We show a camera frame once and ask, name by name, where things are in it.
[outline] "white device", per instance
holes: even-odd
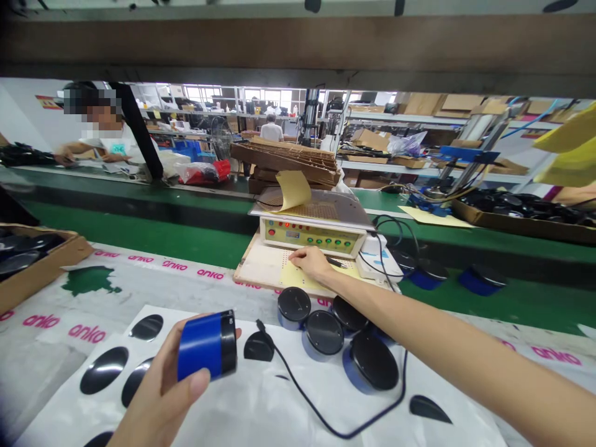
[[[387,250],[387,239],[379,234],[379,239],[371,234],[366,235],[366,239],[361,248],[361,256],[356,258],[356,267],[362,278],[373,279],[378,284],[387,281],[384,271],[387,272],[391,283],[397,284],[404,278],[402,270],[395,262],[395,259]]]
[[[280,195],[279,187],[269,187],[259,201],[270,203]],[[249,214],[260,218],[261,241],[292,249],[312,245],[326,255],[357,258],[367,231],[375,231],[358,199],[352,194],[318,189],[311,195],[301,210],[287,210],[291,214],[267,212],[255,204]]]

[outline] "control panel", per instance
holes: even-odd
[[[261,218],[261,240],[285,248],[317,246],[328,255],[354,259],[366,238],[366,231],[332,225],[304,225],[287,220]]]

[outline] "worker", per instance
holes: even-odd
[[[81,115],[83,122],[91,123],[93,129],[87,138],[62,145],[55,153],[57,162],[69,166],[74,163],[75,154],[94,150],[105,163],[142,156],[132,130],[122,117],[115,92],[99,90],[90,81],[74,82],[64,87],[64,113]],[[159,151],[154,139],[151,141],[154,149]]]
[[[261,126],[261,138],[275,142],[284,141],[284,131],[281,126],[275,124],[275,115],[267,115],[267,124]]]
[[[589,391],[447,312],[335,271],[317,247],[301,248],[289,259],[532,445],[594,445],[596,396]],[[169,333],[108,447],[169,446],[207,389],[207,369],[176,383],[185,323]]]

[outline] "white shirt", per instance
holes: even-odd
[[[122,131],[106,130],[106,131],[92,131],[90,137],[95,138],[80,138],[81,143],[89,146],[103,148],[106,153],[120,154],[129,157],[142,157],[141,149],[138,148],[135,135],[132,133],[130,127],[125,122],[122,123]],[[154,139],[151,139],[153,147],[159,153],[159,148]]]
[[[281,126],[275,123],[263,124],[261,126],[261,138],[280,142],[284,140],[284,131],[281,129]]]

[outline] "wall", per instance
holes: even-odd
[[[0,78],[0,132],[10,141],[43,151],[81,138],[84,124],[77,115],[44,109],[35,95],[56,96],[70,81]]]
[[[9,143],[25,143],[42,151],[50,147],[0,81],[0,133]]]

